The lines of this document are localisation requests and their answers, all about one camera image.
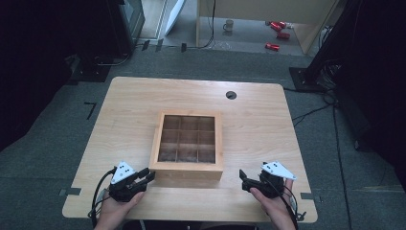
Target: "black stand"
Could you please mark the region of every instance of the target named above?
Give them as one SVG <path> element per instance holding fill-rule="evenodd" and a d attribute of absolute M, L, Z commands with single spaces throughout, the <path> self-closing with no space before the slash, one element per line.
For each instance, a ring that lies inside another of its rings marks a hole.
<path fill-rule="evenodd" d="M 297 91 L 301 92 L 324 92 L 325 88 L 320 86 L 317 81 L 307 80 L 306 77 L 307 68 L 295 68 L 289 67 L 290 77 L 295 84 Z"/>
<path fill-rule="evenodd" d="M 108 72 L 110 71 L 109 65 L 94 65 L 89 64 L 87 61 L 80 60 L 77 68 L 75 69 L 70 82 L 76 81 L 93 81 L 105 82 Z"/>
<path fill-rule="evenodd" d="M 326 91 L 317 80 L 326 65 L 342 64 L 354 35 L 354 21 L 358 13 L 359 0 L 348 1 L 325 43 L 307 68 L 289 67 L 290 76 L 297 91 Z"/>

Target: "floor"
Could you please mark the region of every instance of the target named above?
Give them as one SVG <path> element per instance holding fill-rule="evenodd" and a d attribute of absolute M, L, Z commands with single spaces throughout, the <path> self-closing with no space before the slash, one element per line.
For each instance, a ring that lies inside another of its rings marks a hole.
<path fill-rule="evenodd" d="M 186 43 L 188 47 L 195 47 L 196 1 L 186 1 L 176 23 L 168 35 L 165 35 L 169 14 L 175 3 L 176 0 L 168 0 L 166 5 L 167 9 L 164 12 L 163 21 L 159 30 L 160 33 L 156 39 L 150 40 L 150 44 L 156 44 L 158 39 L 164 39 L 164 46 L 176 46 L 180 49 L 182 43 Z M 223 25 L 226 20 L 227 18 L 215 18 L 213 23 L 211 18 L 200 17 L 199 47 L 208 43 L 212 35 L 212 24 L 214 24 L 214 40 L 209 44 L 209 49 L 304 56 L 298 39 L 292 29 L 283 29 L 284 33 L 290 34 L 290 38 L 288 40 L 280 40 L 276 39 L 276 32 L 265 25 L 264 21 L 233 19 L 233 30 L 226 32 L 223 30 Z M 266 42 L 278 44 L 281 48 L 278 52 L 265 49 L 264 46 Z M 318 50 L 318 43 L 316 41 L 307 55 L 314 57 Z"/>

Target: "tape mark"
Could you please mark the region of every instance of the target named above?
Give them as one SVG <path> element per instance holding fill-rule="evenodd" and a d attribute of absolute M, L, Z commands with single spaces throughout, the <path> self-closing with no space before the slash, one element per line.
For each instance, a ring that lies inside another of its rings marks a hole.
<path fill-rule="evenodd" d="M 92 106 L 92 109 L 90 109 L 89 115 L 87 115 L 87 119 L 86 119 L 86 120 L 89 120 L 90 117 L 91 117 L 92 114 L 93 114 L 93 111 L 95 111 L 95 107 L 96 107 L 96 104 L 97 104 L 97 103 L 87 103 L 87 102 L 85 102 L 84 104 L 92 104 L 92 105 L 93 105 L 93 106 Z"/>

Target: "wooden table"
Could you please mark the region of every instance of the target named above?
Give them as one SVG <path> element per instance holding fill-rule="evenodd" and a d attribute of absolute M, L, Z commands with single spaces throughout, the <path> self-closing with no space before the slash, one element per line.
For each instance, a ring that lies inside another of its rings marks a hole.
<path fill-rule="evenodd" d="M 216 0 L 214 17 L 294 23 L 296 37 L 304 54 L 307 54 L 339 1 Z M 197 1 L 196 46 L 199 46 L 200 17 L 212 17 L 213 4 L 214 0 Z"/>
<path fill-rule="evenodd" d="M 237 93 L 234 100 L 228 91 Z M 283 89 L 272 83 L 115 78 L 81 159 L 63 215 L 86 218 L 101 177 L 124 160 L 135 170 L 148 166 L 162 109 L 220 111 L 224 172 L 220 181 L 156 179 L 129 219 L 269 221 L 254 197 L 241 190 L 238 170 L 259 179 L 262 162 L 278 160 L 298 179 L 293 191 L 304 222 L 317 212 Z M 108 187 L 107 177 L 102 188 Z"/>

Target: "power cord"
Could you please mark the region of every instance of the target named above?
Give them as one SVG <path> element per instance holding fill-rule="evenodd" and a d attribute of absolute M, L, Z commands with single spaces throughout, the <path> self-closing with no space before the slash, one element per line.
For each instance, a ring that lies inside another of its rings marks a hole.
<path fill-rule="evenodd" d="M 214 41 L 214 15 L 215 15 L 215 0 L 214 0 L 214 4 L 213 4 L 212 23 L 210 23 L 210 19 L 208 17 L 209 28 L 212 30 L 212 35 L 209 38 L 209 41 L 204 46 L 201 46 L 201 47 L 188 47 L 188 49 L 205 49 L 205 48 L 208 48 L 212 44 L 212 42 Z M 145 43 L 136 44 L 135 48 L 138 48 L 140 46 L 144 46 L 146 43 L 149 44 L 149 40 L 147 40 Z M 165 48 L 179 48 L 179 46 L 167 46 L 167 45 L 160 45 L 160 46 L 165 47 Z"/>
<path fill-rule="evenodd" d="M 296 203 L 296 214 L 293 213 L 291 206 L 286 202 L 286 200 L 283 198 L 283 195 L 277 190 L 277 188 L 275 188 L 275 186 L 272 184 L 271 181 L 269 181 L 265 176 L 261 176 L 260 177 L 262 179 L 264 179 L 268 184 L 270 184 L 272 186 L 272 188 L 278 193 L 278 196 L 281 198 L 282 202 L 284 203 L 287 212 L 289 213 L 290 218 L 292 219 L 293 225 L 295 225 L 295 229 L 298 230 L 299 229 L 299 225 L 296 219 L 297 216 L 297 203 Z"/>
<path fill-rule="evenodd" d="M 337 155 L 338 155 L 338 163 L 340 166 L 340 174 L 341 174 L 341 181 L 343 182 L 343 192 L 344 192 L 344 200 L 346 201 L 346 209 L 347 209 L 347 217 L 349 219 L 349 230 L 352 230 L 352 221 L 351 221 L 351 215 L 350 215 L 350 206 L 349 206 L 349 198 L 347 195 L 347 184 L 346 184 L 346 179 L 344 177 L 344 171 L 343 171 L 343 163 L 341 160 L 341 151 L 340 151 L 340 138 L 338 135 L 338 128 L 337 128 L 337 119 L 335 116 L 335 106 L 332 108 L 332 117 L 334 120 L 334 130 L 335 130 L 335 140 L 337 144 Z"/>
<path fill-rule="evenodd" d="M 98 206 L 100 203 L 102 203 L 103 201 L 107 200 L 107 198 L 106 198 L 106 199 L 101 199 L 101 201 L 99 201 L 99 202 L 96 201 L 97 196 L 98 196 L 98 193 L 99 193 L 99 189 L 100 189 L 100 187 L 101 187 L 103 181 L 105 180 L 105 178 L 106 178 L 108 175 L 110 175 L 110 174 L 114 174 L 114 173 L 116 172 L 116 170 L 117 170 L 117 167 L 114 167 L 113 170 L 107 172 L 107 173 L 101 178 L 101 180 L 99 181 L 98 186 L 96 187 L 96 191 L 95 191 L 95 193 L 94 193 L 94 195 L 93 195 L 92 209 L 90 210 L 90 212 L 89 212 L 89 214 L 88 214 L 88 217 L 89 217 L 90 219 L 92 219 L 93 228 L 95 228 L 96 225 L 98 224 L 98 220 L 97 220 L 97 218 L 96 218 L 96 215 L 97 215 L 97 212 L 98 212 L 98 211 L 96 210 L 96 209 L 97 209 L 97 206 Z"/>

